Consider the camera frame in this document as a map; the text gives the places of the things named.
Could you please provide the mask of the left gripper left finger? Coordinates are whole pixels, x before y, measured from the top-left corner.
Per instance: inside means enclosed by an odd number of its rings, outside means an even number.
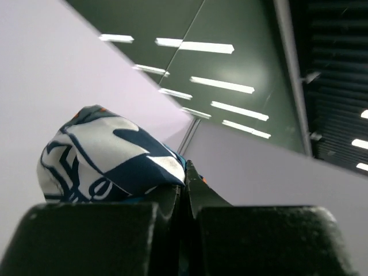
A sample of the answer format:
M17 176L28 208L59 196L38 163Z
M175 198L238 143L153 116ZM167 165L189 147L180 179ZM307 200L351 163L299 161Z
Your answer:
M149 275L178 275L180 195L180 187L166 185L155 188L144 200L155 208Z

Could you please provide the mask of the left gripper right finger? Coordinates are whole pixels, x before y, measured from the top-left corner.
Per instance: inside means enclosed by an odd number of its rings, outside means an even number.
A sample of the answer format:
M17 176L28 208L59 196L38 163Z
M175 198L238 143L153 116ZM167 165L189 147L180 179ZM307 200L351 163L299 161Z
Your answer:
M198 173L193 162L185 170L185 259L186 275L198 275L201 268L201 238L197 215L202 208L228 207L231 204L217 194Z

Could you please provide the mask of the blue orange patterned shorts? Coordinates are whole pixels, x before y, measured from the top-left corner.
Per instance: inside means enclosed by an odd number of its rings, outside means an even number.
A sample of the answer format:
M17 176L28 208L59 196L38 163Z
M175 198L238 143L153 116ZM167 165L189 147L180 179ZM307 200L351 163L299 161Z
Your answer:
M50 203L136 202L185 185L186 160L102 106L82 108L44 147L37 177Z

